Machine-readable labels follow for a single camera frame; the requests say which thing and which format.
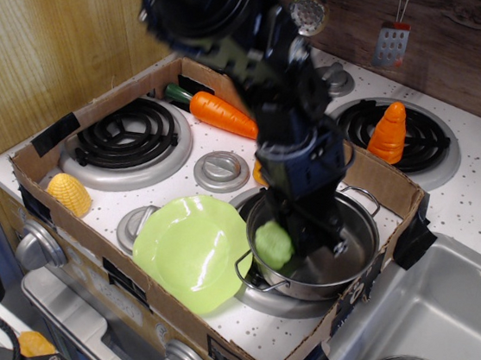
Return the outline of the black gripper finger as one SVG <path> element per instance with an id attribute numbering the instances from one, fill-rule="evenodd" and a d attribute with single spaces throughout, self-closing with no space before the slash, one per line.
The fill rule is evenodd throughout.
<path id="1" fill-rule="evenodd" d="M 275 221 L 287 232 L 293 229 L 297 204 L 274 188 L 266 189 L 265 201 Z"/>
<path id="2" fill-rule="evenodd" d="M 294 256 L 297 258 L 308 257 L 319 249 L 325 249 L 335 258 L 347 251 L 348 243 L 342 229 L 302 223 L 298 224 L 295 231 Z"/>

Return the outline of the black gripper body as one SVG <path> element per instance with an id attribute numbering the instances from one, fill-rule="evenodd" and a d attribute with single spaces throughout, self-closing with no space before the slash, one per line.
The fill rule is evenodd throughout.
<path id="1" fill-rule="evenodd" d="M 311 129 L 302 142 L 291 146 L 263 142 L 256 157 L 270 188 L 297 204 L 291 234 L 302 223 L 343 229 L 334 194 L 354 159 L 346 157 L 339 129 Z"/>

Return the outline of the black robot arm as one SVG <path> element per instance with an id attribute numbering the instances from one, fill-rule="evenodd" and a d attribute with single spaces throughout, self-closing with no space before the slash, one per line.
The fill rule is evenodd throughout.
<path id="1" fill-rule="evenodd" d="M 279 0 L 142 0 L 148 31 L 230 77 L 258 127 L 256 158 L 275 220 L 303 255 L 347 247 L 336 202 L 353 162 L 309 43 Z"/>

